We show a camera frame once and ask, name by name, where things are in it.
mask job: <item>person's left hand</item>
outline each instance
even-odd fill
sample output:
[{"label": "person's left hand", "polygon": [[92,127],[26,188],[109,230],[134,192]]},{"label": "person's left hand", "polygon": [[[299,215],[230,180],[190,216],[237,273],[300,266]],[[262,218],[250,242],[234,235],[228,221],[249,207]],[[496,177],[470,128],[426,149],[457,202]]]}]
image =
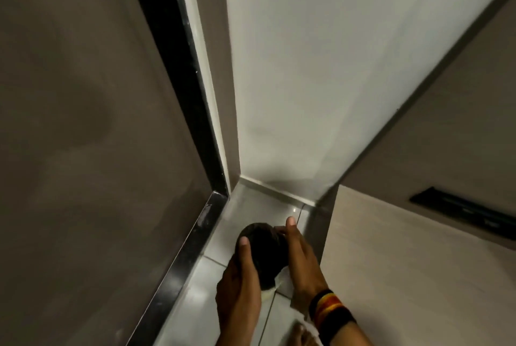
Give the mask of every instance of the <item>person's left hand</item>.
[{"label": "person's left hand", "polygon": [[239,320],[245,319],[247,325],[253,326],[253,330],[260,315],[260,280],[251,257],[251,245],[246,237],[242,237],[238,244],[242,270],[238,271],[236,258],[233,256],[217,284],[215,301],[221,331],[226,327],[232,313],[238,316]]}]

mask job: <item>foot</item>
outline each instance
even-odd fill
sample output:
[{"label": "foot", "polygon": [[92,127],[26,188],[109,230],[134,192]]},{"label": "foot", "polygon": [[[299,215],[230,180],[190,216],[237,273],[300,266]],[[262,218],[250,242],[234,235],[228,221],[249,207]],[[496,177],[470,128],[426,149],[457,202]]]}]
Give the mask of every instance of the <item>foot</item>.
[{"label": "foot", "polygon": [[294,325],[287,346],[318,346],[315,337],[301,323]]}]

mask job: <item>black object in hands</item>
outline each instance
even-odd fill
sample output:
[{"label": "black object in hands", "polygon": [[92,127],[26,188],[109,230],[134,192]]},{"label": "black object in hands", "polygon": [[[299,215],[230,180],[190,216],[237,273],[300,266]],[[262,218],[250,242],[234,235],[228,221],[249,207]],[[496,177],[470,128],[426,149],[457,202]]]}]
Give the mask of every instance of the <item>black object in hands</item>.
[{"label": "black object in hands", "polygon": [[[288,265],[288,244],[285,236],[278,233],[269,224],[250,224],[238,236],[236,253],[238,252],[238,241],[242,236],[247,237],[251,243],[251,255],[258,271],[261,290],[274,288],[274,279]],[[235,255],[235,258],[236,264],[240,268],[238,255]]]}]

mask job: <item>forearm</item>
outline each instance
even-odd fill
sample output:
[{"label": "forearm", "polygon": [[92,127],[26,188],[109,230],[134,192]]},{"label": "forearm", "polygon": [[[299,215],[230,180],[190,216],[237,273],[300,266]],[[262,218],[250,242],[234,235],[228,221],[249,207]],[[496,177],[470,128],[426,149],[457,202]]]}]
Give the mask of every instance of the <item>forearm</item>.
[{"label": "forearm", "polygon": [[250,314],[246,304],[237,301],[216,346],[249,346],[255,333],[257,320],[257,317]]},{"label": "forearm", "polygon": [[342,327],[330,342],[331,346],[372,346],[371,341],[357,323],[350,322]]}]

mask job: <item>wristband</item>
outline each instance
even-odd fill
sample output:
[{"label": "wristband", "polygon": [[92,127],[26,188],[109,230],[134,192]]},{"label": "wristband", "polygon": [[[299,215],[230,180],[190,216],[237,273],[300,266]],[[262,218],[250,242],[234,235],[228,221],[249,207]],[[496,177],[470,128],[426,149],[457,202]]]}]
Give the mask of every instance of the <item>wristband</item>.
[{"label": "wristband", "polygon": [[308,312],[324,346],[329,346],[333,337],[346,324],[357,322],[330,289],[323,290],[312,299]]}]

